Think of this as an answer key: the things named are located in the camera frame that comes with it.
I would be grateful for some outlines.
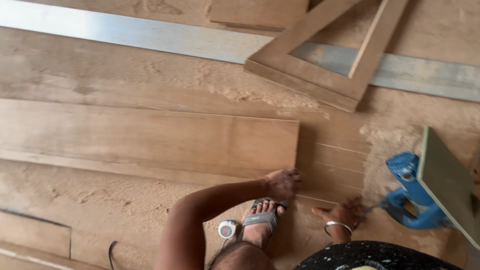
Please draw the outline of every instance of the tape measure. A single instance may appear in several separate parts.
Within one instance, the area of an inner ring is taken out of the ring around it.
[[[234,220],[222,221],[218,226],[218,234],[224,239],[232,239],[235,236],[237,223]]]

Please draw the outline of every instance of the slipper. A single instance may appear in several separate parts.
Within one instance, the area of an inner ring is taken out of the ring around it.
[[[250,207],[250,210],[252,210],[253,208],[256,208],[258,204],[263,203],[264,201],[272,201],[272,199],[268,197],[256,199],[253,202],[252,206]],[[276,207],[272,211],[246,216],[242,226],[245,227],[247,225],[257,224],[261,222],[268,222],[268,225],[270,225],[270,230],[273,233],[277,223],[276,208],[278,206],[283,206],[285,210],[287,210],[288,200],[284,200],[279,203],[276,203]]]

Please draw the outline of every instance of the wooden floor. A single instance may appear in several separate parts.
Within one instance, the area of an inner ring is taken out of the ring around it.
[[[226,29],[208,21],[209,0],[35,2]],[[315,40],[359,48],[378,3],[364,0]],[[480,65],[479,3],[458,0],[452,8],[444,1],[411,1],[387,52]],[[272,245],[280,247],[271,251],[280,270],[329,242],[311,206],[332,206],[358,193],[371,205],[398,187],[384,162],[400,151],[419,151],[422,125],[433,127],[465,166],[480,140],[477,103],[369,87],[353,114],[293,94],[240,65],[8,28],[0,28],[0,37],[1,98],[301,121],[296,166],[304,197],[292,204]],[[0,160],[0,205],[71,226],[71,258],[104,268],[108,245],[118,240],[122,265],[150,269],[169,208],[201,188]],[[308,199],[313,196],[327,202]],[[207,260],[223,244],[219,222],[241,221],[249,206],[205,223]],[[409,230],[381,210],[368,217],[354,239],[397,243],[462,264],[447,251],[462,245],[455,233]]]

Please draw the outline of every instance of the bracelet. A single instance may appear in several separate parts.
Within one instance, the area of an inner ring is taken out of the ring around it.
[[[327,230],[327,227],[330,226],[330,225],[342,225],[342,226],[344,226],[345,228],[347,228],[347,229],[350,231],[350,234],[353,233],[352,229],[351,229],[350,227],[346,226],[345,224],[340,223],[340,222],[336,222],[336,221],[329,221],[329,222],[325,223],[324,229],[325,229],[325,232],[326,232],[326,233],[328,234],[328,236],[330,236],[330,237],[332,237],[332,235],[331,235],[331,234],[328,232],[328,230]]]

